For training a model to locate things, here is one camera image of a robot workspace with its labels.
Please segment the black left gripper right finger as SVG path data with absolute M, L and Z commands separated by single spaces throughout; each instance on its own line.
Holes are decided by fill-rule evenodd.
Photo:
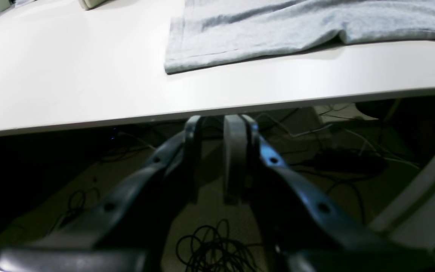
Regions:
M 226 115 L 223 140 L 224 201 L 249 204 L 270 270 L 435 272 L 428 251 L 376 234 L 291 169 L 248 115 Z

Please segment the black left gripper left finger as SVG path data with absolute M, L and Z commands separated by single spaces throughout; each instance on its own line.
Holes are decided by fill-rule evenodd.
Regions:
M 159 272 L 172 221 L 198 187 L 202 116 L 190 117 L 101 202 L 62 229 L 0 250 L 4 272 Z

